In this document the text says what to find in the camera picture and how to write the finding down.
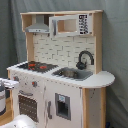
cabinet door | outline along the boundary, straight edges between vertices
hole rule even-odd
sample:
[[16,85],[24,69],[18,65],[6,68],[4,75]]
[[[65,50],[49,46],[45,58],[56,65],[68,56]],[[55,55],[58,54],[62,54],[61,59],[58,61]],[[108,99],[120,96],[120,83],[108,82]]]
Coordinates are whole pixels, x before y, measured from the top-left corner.
[[92,34],[92,15],[77,14],[49,18],[50,37]]
[[47,104],[45,127],[83,127],[81,89],[47,81],[45,103]]

oven door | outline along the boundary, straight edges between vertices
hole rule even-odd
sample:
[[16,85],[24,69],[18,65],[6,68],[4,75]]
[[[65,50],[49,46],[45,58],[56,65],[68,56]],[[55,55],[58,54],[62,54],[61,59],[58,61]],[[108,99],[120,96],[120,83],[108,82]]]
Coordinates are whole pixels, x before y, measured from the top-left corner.
[[27,115],[36,123],[37,128],[44,126],[43,105],[43,93],[23,87],[13,90],[14,117]]

toy kitchen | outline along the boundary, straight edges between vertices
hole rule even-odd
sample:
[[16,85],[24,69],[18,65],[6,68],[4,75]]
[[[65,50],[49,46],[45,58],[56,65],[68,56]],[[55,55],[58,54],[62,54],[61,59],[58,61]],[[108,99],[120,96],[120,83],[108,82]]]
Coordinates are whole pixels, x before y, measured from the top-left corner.
[[28,115],[37,128],[105,128],[102,10],[21,13],[27,61],[9,67],[13,116]]

stovetop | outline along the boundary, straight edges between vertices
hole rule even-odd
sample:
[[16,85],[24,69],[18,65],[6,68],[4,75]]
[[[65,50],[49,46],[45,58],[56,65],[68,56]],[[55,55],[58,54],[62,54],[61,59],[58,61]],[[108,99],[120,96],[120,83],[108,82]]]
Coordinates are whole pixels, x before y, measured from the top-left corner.
[[46,64],[46,63],[31,61],[31,62],[22,64],[22,65],[17,66],[17,67],[22,68],[22,69],[26,69],[26,70],[45,73],[45,72],[47,72],[47,71],[49,71],[55,67],[58,67],[58,65],[52,65],[52,64]]

gray wall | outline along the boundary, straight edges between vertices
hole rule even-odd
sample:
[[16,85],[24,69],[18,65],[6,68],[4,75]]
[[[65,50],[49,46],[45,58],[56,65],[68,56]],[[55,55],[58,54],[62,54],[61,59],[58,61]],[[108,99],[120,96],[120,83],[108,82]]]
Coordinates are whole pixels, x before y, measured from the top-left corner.
[[[2,1],[8,8],[7,0]],[[0,37],[0,51],[4,47],[5,55],[0,54],[4,74],[4,68],[26,60],[25,36],[21,31],[20,12],[28,11],[73,11],[73,10],[104,10],[103,13],[103,70],[113,73],[115,83],[107,87],[107,121],[115,128],[128,127],[128,1],[127,0],[11,0],[11,14],[7,10],[0,15],[0,21],[6,23],[2,27]]]

